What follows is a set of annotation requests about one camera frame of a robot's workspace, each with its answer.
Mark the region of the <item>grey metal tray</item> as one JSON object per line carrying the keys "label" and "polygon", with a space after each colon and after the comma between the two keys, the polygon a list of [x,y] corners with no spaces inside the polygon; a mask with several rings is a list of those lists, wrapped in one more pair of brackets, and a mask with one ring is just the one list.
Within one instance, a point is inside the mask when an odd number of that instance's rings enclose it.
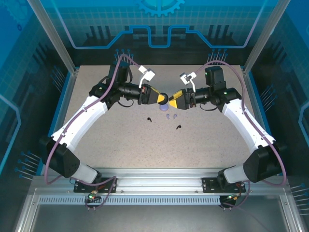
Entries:
{"label": "grey metal tray", "polygon": [[27,197],[13,232],[309,232],[291,195],[252,195],[240,207],[121,205],[87,210],[68,196]]}

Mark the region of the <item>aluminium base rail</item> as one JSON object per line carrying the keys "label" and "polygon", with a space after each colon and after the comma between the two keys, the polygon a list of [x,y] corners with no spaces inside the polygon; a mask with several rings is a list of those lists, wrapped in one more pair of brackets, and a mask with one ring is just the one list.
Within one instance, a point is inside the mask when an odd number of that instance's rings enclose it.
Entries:
{"label": "aluminium base rail", "polygon": [[[202,195],[204,177],[217,177],[222,168],[98,168],[103,177],[116,176],[117,187],[113,195]],[[73,184],[61,177],[47,185],[43,176],[35,176],[29,187],[34,195],[72,195]],[[251,183],[250,196],[291,195],[288,182],[284,186],[271,186],[264,182]]]}

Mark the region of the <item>aluminium table side rail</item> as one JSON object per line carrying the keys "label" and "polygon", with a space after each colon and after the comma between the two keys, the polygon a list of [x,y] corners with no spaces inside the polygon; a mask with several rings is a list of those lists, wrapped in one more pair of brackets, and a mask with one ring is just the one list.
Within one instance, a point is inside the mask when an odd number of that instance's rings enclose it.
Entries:
{"label": "aluminium table side rail", "polygon": [[64,82],[64,86],[60,93],[57,102],[56,110],[51,122],[49,132],[46,136],[51,136],[55,131],[60,129],[65,124],[65,117],[69,107],[70,99],[73,93],[74,85],[76,82],[77,74],[73,75],[68,73]]}

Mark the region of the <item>right aluminium frame post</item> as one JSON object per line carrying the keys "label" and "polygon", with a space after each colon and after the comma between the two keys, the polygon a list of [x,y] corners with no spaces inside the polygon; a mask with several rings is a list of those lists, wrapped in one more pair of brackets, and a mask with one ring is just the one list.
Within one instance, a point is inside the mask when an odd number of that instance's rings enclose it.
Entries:
{"label": "right aluminium frame post", "polygon": [[249,71],[252,69],[253,65],[257,61],[290,1],[291,0],[278,0],[244,65],[243,72],[245,75],[248,75]]}

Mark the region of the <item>left aluminium frame post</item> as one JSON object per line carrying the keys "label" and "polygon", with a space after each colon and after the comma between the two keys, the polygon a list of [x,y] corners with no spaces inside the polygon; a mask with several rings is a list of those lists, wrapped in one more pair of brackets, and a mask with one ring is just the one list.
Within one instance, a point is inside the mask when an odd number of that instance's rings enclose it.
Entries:
{"label": "left aluminium frame post", "polygon": [[27,0],[28,4],[31,6],[33,12],[35,13],[38,21],[40,22],[41,26],[43,27],[44,31],[46,32],[48,38],[50,39],[51,43],[53,44],[54,48],[56,49],[59,57],[63,61],[64,65],[66,66],[67,70],[70,74],[76,73],[75,65],[66,50],[55,26],[53,25],[47,11],[43,7],[40,0]]}

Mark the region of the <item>aluminium frame post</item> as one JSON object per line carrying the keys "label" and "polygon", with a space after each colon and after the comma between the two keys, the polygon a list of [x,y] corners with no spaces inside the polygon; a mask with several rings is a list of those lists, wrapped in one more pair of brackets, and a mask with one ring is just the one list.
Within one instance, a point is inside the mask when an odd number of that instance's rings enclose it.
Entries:
{"label": "aluminium frame post", "polygon": [[257,61],[290,1],[291,0],[278,0],[244,65],[243,72],[245,75],[248,75],[249,71],[252,69],[253,65]]}
{"label": "aluminium frame post", "polygon": [[53,25],[47,11],[43,7],[40,0],[27,0],[28,4],[31,6],[33,12],[35,13],[38,21],[40,22],[41,26],[43,27],[44,31],[46,32],[48,38],[50,39],[51,43],[53,44],[54,48],[56,49],[59,57],[63,61],[64,65],[66,66],[67,70],[70,74],[76,73],[75,65],[66,50],[55,26]]}

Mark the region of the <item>left green LED connector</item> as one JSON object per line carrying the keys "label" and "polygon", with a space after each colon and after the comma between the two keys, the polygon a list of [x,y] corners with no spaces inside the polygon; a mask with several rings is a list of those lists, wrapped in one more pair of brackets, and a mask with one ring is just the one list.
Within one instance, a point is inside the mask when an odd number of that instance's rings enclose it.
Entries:
{"label": "left green LED connector", "polygon": [[91,191],[89,194],[88,194],[88,197],[87,197],[87,203],[92,203],[93,201],[96,201],[99,199],[99,197],[97,196],[98,194],[98,191],[97,190],[94,190],[94,191]]}

